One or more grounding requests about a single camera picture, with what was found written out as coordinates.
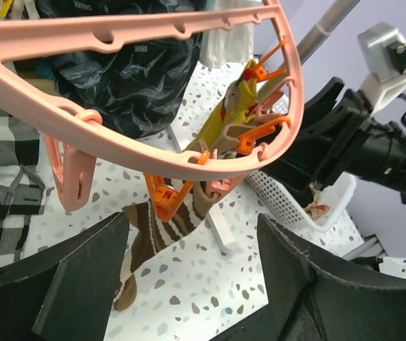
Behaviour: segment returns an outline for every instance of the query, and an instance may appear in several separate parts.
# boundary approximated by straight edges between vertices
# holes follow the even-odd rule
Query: orange plastic clip
[[[209,157],[210,152],[205,151],[201,154],[197,164],[204,165]],[[195,182],[186,181],[181,190],[177,191],[167,186],[164,178],[161,176],[144,174],[144,177],[146,178],[147,189],[149,190],[156,216],[164,222],[169,222],[182,205]]]
[[[269,122],[256,126],[255,128],[243,133],[238,137],[239,146],[235,149],[236,152],[242,155],[250,155],[253,148],[255,147],[255,142],[262,137],[275,132],[275,126],[278,124],[286,123],[288,126],[291,125],[291,119],[288,116],[280,116]]]
[[[267,73],[266,69],[263,67],[263,64],[268,60],[269,58],[272,57],[274,53],[276,53],[280,48],[283,48],[283,46],[287,43],[287,39],[284,38],[279,45],[277,45],[276,48],[274,48],[271,52],[266,54],[266,56],[261,59],[258,64],[253,68],[253,73],[255,74],[255,77],[257,78],[258,82],[264,82],[266,80],[271,80],[272,78],[276,78],[279,76],[284,75],[287,73],[287,69],[285,67],[278,69],[277,71]]]
[[[102,117],[95,110],[81,112],[75,117],[83,122],[95,121],[102,124]],[[89,200],[97,158],[63,144],[62,160],[60,142],[46,134],[44,137],[60,202],[68,212],[79,210]]]

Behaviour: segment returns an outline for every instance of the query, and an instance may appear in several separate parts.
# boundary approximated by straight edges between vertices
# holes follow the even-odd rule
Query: checkered fabric
[[[44,211],[36,129],[0,109],[0,267],[19,260],[31,215]]]

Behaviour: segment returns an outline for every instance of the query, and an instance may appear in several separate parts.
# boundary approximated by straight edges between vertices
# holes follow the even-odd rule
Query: speckled floor
[[[197,67],[176,118],[189,138],[241,70],[242,65],[226,65],[220,70]],[[173,150],[166,131],[143,141]],[[32,220],[25,256],[80,233],[126,205],[148,198],[140,173],[100,161],[91,201],[81,210],[68,213],[58,200],[44,147],[38,169],[48,187],[48,200],[45,214]],[[126,311],[111,314],[106,340],[206,341],[267,303],[255,226],[258,213],[270,212],[247,183],[241,183],[219,206],[239,249],[231,255],[222,254],[208,224],[201,224],[193,234],[138,270],[137,299]],[[298,233],[338,255],[348,253],[362,242],[346,213],[325,234],[310,229]],[[132,228],[129,244],[135,235]]]

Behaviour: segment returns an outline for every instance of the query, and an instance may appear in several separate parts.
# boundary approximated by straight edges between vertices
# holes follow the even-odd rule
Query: black plastic bag
[[[37,0],[42,18],[203,11],[205,0]],[[201,34],[49,57],[58,91],[103,125],[133,139],[164,130],[176,117],[199,59]]]

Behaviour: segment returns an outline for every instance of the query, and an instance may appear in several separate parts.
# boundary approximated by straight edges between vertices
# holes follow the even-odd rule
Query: white plastic basket
[[[275,179],[256,170],[247,176],[247,181],[264,200],[278,223],[290,230],[311,227],[319,232],[329,231],[346,209],[356,189],[354,176],[343,173],[332,186],[320,193],[318,204],[329,206],[329,212],[312,220],[288,190]]]

